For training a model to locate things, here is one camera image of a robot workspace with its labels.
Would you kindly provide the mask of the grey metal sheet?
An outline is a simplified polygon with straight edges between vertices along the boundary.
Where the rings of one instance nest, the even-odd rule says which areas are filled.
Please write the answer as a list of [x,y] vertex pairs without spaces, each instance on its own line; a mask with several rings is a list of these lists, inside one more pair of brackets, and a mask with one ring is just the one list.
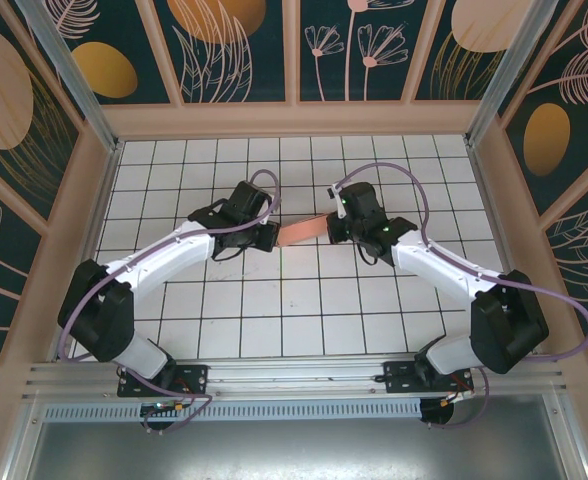
[[410,419],[47,424],[11,480],[588,480],[544,417],[454,431]]

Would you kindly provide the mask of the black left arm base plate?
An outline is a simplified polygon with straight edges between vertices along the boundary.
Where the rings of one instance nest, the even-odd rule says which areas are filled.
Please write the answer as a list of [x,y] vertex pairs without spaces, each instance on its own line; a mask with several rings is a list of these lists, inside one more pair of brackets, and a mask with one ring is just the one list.
[[177,396],[206,393],[208,367],[206,365],[177,364],[165,367],[158,375],[142,383],[129,370],[118,370],[119,380],[116,394],[119,398],[167,397],[160,389]]

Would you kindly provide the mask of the pink paper box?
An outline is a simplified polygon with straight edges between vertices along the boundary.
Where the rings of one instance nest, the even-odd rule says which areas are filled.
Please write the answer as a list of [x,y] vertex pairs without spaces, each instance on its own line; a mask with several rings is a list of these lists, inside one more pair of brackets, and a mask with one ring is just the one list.
[[327,214],[309,217],[290,225],[282,225],[277,237],[279,248],[315,239],[327,233]]

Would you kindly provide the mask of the aluminium mounting rail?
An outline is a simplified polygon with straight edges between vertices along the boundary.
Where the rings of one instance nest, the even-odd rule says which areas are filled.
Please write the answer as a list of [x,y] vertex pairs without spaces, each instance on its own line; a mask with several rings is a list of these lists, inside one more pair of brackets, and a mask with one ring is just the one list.
[[[206,392],[219,401],[298,400],[381,397],[374,381],[388,361],[411,354],[326,355],[251,359],[205,359]],[[560,393],[566,381],[555,363],[523,361],[510,372],[487,374],[492,395]],[[24,400],[51,402],[115,401],[118,377],[112,364],[41,363],[28,371]]]

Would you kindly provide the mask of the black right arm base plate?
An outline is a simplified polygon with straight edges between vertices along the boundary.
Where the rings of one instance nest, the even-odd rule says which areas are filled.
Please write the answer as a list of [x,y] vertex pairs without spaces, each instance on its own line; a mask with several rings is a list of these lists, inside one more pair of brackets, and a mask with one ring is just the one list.
[[443,394],[474,390],[470,370],[440,374],[432,367],[415,361],[389,361],[383,364],[379,380],[387,393]]

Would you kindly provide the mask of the aluminium frame post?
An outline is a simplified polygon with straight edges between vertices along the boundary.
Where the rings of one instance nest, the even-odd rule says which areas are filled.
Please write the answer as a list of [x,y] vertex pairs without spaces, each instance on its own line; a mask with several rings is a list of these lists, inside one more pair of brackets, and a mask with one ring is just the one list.
[[116,149],[116,137],[74,60],[66,40],[80,40],[100,16],[98,0],[15,0],[26,22],[101,143]]
[[558,0],[532,0],[465,134],[469,150],[477,147],[495,119],[498,108],[549,24],[557,3]]

